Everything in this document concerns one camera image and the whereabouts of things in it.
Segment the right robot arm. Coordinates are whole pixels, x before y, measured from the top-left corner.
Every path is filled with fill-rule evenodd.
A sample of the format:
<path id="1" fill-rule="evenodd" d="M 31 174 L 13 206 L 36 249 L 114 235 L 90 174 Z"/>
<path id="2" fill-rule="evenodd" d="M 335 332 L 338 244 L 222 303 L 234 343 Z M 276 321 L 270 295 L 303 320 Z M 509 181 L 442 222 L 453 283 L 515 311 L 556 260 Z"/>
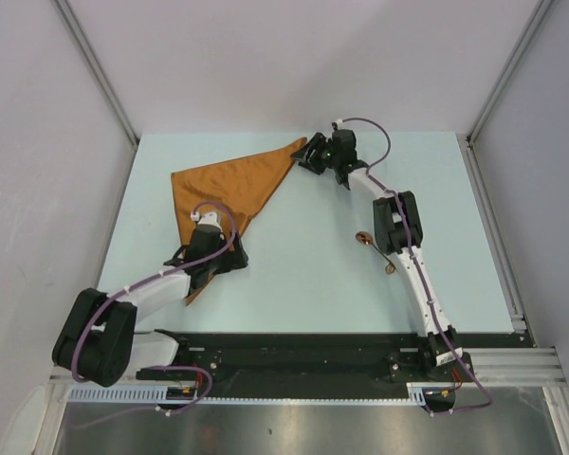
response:
<path id="1" fill-rule="evenodd" d="M 334 172 L 336 182 L 348 191 L 373 196 L 373 244 L 402 277 L 418 333 L 418 368 L 429 380 L 440 380 L 453 366 L 468 367 L 457 331 L 436 296 L 422 253 L 423 228 L 415 196 L 398 192 L 373 176 L 358 158 L 353 131 L 336 129 L 330 137 L 316 133 L 291 155 L 299 166 L 314 174 Z"/>

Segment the copper spoon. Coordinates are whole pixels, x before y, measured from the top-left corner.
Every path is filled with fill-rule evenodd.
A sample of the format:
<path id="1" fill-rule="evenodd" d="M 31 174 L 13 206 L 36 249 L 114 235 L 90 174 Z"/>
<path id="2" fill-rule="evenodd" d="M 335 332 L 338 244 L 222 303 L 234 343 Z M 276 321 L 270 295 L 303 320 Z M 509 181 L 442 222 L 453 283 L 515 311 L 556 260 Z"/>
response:
<path id="1" fill-rule="evenodd" d="M 381 257 L 386 260 L 387 268 L 395 268 L 392 261 L 387 257 L 387 255 L 381 251 L 381 249 L 375 244 L 373 236 L 367 231 L 359 231 L 355 235 L 356 240 L 366 246 L 372 247 Z"/>

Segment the orange cloth napkin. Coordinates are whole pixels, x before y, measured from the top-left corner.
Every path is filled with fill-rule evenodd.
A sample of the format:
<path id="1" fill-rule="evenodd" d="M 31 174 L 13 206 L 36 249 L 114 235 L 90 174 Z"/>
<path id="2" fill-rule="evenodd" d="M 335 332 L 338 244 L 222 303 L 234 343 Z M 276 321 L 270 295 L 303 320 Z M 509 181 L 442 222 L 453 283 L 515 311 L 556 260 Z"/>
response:
<path id="1" fill-rule="evenodd" d="M 236 227 L 236 235 L 230 248 L 207 263 L 189 268 L 191 276 L 188 304 L 202 292 L 214 276 L 248 266 L 241 236 L 251 220 L 264 208 L 269 198 L 284 181 L 293 166 L 291 155 L 307 142 L 305 136 L 270 152 L 231 159 L 173 173 L 174 212 L 181 247 L 174 256 L 176 264 L 188 263 L 207 255 L 201 248 L 207 246 L 214 252 L 224 246 Z M 227 208 L 228 216 L 222 217 L 224 237 L 218 239 L 194 231 L 191 212 L 200 203 L 217 202 Z"/>

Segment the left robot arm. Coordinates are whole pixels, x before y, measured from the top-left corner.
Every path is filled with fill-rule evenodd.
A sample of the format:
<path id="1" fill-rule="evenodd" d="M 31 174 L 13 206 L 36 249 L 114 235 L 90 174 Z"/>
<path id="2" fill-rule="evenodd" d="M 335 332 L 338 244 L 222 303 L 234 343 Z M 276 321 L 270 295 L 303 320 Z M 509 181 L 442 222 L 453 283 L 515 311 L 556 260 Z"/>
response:
<path id="1" fill-rule="evenodd" d="M 102 387 L 154 366 L 172 379 L 184 376 L 191 357 L 175 339 L 158 331 L 138 334 L 136 328 L 158 310 L 190 297 L 211 277 L 248 266 L 238 229 L 227 235 L 211 216 L 195 223 L 188 243 L 155 274 L 114 293 L 82 290 L 52 349 L 53 364 L 70 371 L 77 382 Z"/>

